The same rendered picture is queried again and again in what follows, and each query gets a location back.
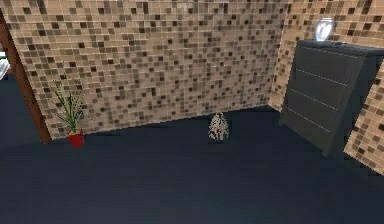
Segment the beige spotted round object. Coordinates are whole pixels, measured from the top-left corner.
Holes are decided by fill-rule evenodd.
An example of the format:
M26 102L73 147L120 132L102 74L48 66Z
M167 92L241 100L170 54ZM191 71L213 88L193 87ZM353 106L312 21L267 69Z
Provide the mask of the beige spotted round object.
M222 112L213 116L209 124L208 137L216 141L223 141L229 137L228 122Z

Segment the green plant in red pot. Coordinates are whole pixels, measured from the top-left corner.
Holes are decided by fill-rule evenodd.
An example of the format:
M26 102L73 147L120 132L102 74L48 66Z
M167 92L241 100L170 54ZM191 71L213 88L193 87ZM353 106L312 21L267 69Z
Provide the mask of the green plant in red pot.
M73 148L84 146L83 129L79 126L80 120L84 115L83 103L80 95L66 90L60 82L53 80L53 93L58 99L58 103L52 102L59 111L55 115L64 123L68 129L67 138Z

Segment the dark grey chest of drawers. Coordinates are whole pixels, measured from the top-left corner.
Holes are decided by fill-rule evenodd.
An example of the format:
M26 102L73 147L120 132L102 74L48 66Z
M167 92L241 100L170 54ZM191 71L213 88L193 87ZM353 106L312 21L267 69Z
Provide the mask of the dark grey chest of drawers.
M280 123L323 155L341 151L383 61L384 48L299 40Z

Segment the white glass vase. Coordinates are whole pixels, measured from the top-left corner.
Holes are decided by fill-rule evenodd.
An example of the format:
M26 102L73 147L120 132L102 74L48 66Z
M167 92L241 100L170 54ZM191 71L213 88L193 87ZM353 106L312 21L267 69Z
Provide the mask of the white glass vase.
M323 42L328 39L334 28L332 18L321 18L314 27L314 37L316 41Z

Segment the white bed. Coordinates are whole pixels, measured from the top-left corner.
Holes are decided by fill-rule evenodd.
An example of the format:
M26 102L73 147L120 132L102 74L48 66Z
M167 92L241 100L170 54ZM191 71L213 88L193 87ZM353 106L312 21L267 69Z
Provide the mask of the white bed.
M0 80L7 80L7 72L10 69L11 65L7 59L5 52L0 52Z

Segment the brown wooden door frame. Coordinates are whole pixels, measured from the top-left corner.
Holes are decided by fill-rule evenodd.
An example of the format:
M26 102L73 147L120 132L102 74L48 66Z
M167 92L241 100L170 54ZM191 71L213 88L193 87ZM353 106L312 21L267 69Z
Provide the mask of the brown wooden door frame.
M34 125L37 129L37 133L40 140L44 144L48 144L52 141L47 125L45 123L44 116L39 108L35 94L31 87L31 84L26 75L24 66L21 62L20 56L15 47L12 35L9 31L8 24L4 18L4 14L0 9L0 43L5 50L6 57L11 65L14 78L17 82L19 90L23 96L25 105L32 117Z

